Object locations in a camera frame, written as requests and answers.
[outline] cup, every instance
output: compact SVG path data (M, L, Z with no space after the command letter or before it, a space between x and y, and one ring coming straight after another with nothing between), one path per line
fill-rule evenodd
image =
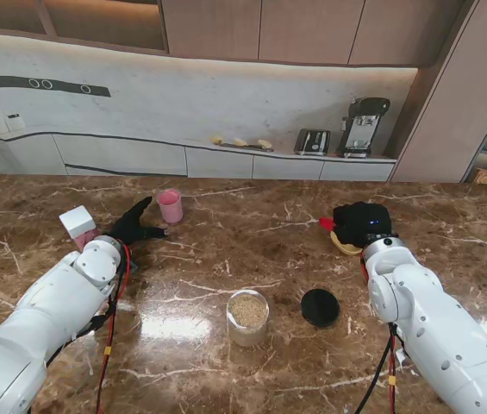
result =
M167 188L157 196L157 203L160 207L160 214L169 224L177 223L182 220L182 195L178 190Z

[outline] glass jar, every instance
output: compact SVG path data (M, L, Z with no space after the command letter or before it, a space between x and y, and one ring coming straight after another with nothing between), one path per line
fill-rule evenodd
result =
M241 326L235 321L234 315L231 312L231 306L235 301L235 299L242 295L250 295L255 297L265 307L265 317L256 326L252 326L252 327ZM249 289L243 289L241 291L237 291L231 296L231 298L228 300L228 304L226 305L226 317L228 320L229 339L231 339L238 345L241 345L242 347L252 347L254 345L259 344L266 337L266 325L268 324L269 316L270 316L270 307L268 306L268 302L266 301L264 296L262 296L260 293L256 291L252 291Z

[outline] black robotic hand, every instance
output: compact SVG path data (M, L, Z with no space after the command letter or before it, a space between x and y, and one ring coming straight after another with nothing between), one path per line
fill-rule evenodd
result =
M109 235L130 245L139 240L159 239L168 236L168 229L142 227L140 217L153 198L146 197L119 218L111 228Z
M382 236L392 234L389 211L381 204L360 201L333 210L334 229L339 242L364 248Z

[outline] white wall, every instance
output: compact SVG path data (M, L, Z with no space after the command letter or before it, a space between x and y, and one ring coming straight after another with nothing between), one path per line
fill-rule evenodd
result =
M374 142L380 154L416 75L410 68L342 68L182 60L0 36L0 75L101 85L112 97L0 89L0 109L30 126L207 144L267 139L291 152L301 128L333 131L353 97L392 105Z

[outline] kitchen counter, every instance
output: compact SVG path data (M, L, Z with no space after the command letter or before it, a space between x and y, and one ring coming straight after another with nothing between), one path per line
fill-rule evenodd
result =
M0 322L76 248L59 214L82 204L106 229L171 186L184 194L185 217L168 239L133 246L140 270L120 303L104 412L352 413L388 330L372 313L359 259L336 250L317 223L340 204L384 204L418 260L487 330L486 185L124 177L0 176ZM154 201L142 222L161 224ZM243 287L271 305L268 336L255 348L227 338L225 306ZM300 298L316 287L340 300L332 329L301 316ZM34 414L94 412L105 336L101 329L60 354ZM449 413L404 365L397 411ZM385 376L363 412L389 412Z

